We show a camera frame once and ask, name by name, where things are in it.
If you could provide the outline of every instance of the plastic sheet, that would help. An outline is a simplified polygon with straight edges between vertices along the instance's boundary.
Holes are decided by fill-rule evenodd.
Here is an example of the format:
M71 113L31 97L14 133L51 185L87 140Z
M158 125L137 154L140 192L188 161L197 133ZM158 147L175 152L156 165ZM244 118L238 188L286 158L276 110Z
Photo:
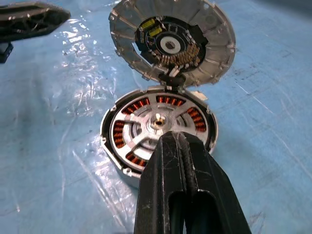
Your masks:
M107 18L118 1L50 2L72 18L15 42L0 67L0 233L131 232L137 191L101 148L99 125L117 98L154 83L114 52ZM236 33L234 65L193 88L219 120L214 156L253 233L309 233L311 18L261 0L219 2Z

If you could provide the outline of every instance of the yellow capacitor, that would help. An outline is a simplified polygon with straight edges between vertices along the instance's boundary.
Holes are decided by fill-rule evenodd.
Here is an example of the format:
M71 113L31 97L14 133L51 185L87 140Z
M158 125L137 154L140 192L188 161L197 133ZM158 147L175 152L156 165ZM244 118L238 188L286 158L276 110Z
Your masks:
M153 28L151 31L149 31L149 34L151 37L154 37L161 32L162 32L161 27L156 27L156 28Z
M144 30L144 29L152 26L153 24L155 24L155 20L151 19L151 20L145 22L144 24L142 24L142 29Z

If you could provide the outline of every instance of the clear plastic sheet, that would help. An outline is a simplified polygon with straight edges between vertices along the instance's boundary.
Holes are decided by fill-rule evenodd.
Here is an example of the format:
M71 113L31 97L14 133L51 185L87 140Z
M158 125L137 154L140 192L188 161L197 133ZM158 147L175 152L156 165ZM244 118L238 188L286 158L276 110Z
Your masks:
M14 42L0 66L0 233L131 232L137 190L120 180L99 126L116 99L154 83L114 52L108 15L119 1L49 2L72 18ZM220 83L192 88L219 120L214 157L253 233L309 233L311 17L262 0L217 2L236 58Z

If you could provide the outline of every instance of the motor lid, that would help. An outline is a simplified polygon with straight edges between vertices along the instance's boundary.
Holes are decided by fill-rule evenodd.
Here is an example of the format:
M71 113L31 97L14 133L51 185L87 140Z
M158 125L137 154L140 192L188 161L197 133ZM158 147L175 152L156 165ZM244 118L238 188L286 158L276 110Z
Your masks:
M116 53L163 85L215 84L234 59L232 25L206 0L122 0L109 21Z

